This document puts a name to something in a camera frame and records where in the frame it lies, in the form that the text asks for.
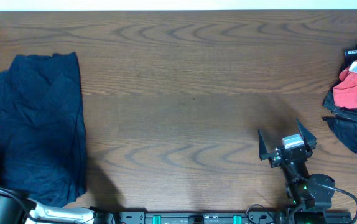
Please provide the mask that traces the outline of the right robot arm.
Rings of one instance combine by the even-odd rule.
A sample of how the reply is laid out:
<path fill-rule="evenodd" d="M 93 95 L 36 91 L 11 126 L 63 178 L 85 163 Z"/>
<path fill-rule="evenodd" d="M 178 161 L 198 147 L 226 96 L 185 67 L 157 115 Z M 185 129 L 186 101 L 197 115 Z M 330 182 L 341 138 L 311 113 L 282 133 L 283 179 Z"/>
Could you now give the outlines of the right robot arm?
<path fill-rule="evenodd" d="M 317 146 L 316 137 L 297 120 L 299 132 L 284 137 L 282 145 L 268 151 L 261 131 L 259 158 L 272 168 L 279 167 L 286 179 L 286 191 L 292 205 L 276 215 L 277 223 L 326 223 L 326 210 L 332 207 L 335 181 L 324 174 L 309 174 L 305 163 Z"/>

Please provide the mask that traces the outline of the black garment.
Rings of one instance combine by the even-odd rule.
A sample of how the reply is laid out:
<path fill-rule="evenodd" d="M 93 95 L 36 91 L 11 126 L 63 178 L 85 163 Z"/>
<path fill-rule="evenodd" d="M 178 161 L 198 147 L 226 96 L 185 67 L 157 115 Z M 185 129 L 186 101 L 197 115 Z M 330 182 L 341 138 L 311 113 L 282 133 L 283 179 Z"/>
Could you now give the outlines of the black garment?
<path fill-rule="evenodd" d="M 357 60 L 357 46 L 345 50 L 345 61 L 341 67 L 340 73 Z M 339 79 L 333 87 L 340 84 Z M 335 134 L 338 140 L 344 144 L 350 151 L 357 154 L 357 108 L 348 109 L 336 106 L 333 99 L 333 87 L 326 94 L 322 106 L 331 111 L 332 115 L 324 117 L 323 120 Z"/>

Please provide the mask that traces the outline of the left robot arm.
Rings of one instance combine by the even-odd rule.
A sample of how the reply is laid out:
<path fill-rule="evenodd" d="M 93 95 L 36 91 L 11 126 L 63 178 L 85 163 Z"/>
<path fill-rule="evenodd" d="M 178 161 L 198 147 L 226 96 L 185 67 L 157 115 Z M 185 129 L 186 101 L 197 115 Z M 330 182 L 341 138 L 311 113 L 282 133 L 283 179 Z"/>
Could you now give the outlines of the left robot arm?
<path fill-rule="evenodd" d="M 92 224 L 121 223 L 119 214 L 106 213 L 90 208 L 58 208 L 32 200 L 25 192 L 0 186 L 0 223 L 12 224 Z"/>

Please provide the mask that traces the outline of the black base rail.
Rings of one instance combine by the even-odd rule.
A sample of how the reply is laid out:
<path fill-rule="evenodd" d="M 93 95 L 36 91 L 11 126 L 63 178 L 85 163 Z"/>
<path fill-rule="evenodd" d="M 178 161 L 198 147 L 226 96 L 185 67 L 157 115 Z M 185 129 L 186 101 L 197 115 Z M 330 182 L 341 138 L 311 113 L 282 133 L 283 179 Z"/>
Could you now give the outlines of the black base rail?
<path fill-rule="evenodd" d="M 110 218 L 112 224 L 321 224 L 351 223 L 349 212 L 288 212 L 252 209 L 248 212 L 231 213 L 172 213 L 172 212 L 116 212 Z"/>

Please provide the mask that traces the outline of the navy blue shorts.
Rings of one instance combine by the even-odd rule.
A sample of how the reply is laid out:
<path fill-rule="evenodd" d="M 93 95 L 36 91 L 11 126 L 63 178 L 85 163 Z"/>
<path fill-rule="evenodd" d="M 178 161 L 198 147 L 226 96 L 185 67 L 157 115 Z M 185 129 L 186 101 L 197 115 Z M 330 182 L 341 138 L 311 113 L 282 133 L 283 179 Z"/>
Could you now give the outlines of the navy blue shorts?
<path fill-rule="evenodd" d="M 86 192 L 76 53 L 17 55 L 0 72 L 0 185 L 63 207 Z"/>

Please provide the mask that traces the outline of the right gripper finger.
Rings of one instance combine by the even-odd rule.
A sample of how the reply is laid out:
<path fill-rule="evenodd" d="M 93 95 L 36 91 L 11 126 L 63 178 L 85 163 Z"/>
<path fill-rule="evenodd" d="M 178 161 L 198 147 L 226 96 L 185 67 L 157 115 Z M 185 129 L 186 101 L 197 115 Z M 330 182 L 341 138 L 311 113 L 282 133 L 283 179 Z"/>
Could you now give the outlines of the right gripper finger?
<path fill-rule="evenodd" d="M 296 123 L 304 144 L 309 149 L 315 149 L 317 145 L 316 137 L 300 122 L 299 119 L 296 119 Z"/>
<path fill-rule="evenodd" d="M 269 153 L 266 148 L 266 144 L 264 142 L 264 138 L 262 136 L 262 132 L 259 129 L 258 130 L 258 136 L 259 136 L 259 158 L 261 161 L 268 159 Z"/>

